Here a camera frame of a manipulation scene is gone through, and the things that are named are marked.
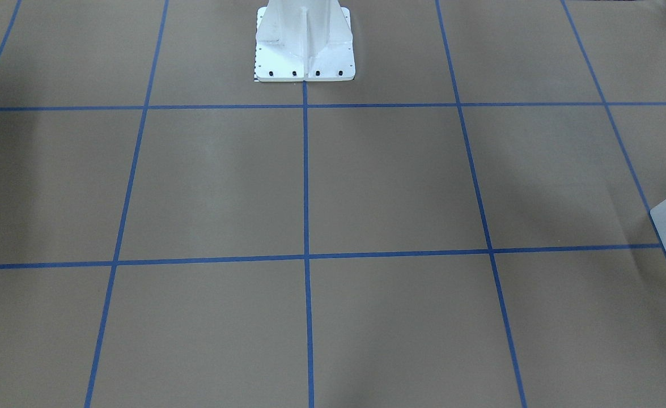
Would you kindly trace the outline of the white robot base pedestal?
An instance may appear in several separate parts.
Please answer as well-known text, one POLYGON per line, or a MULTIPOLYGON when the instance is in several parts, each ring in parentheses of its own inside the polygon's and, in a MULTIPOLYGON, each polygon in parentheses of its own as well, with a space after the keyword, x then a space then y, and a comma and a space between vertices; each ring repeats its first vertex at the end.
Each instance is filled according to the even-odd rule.
POLYGON ((351 13, 338 1, 270 1, 257 10, 253 77, 260 82, 351 81, 351 13))

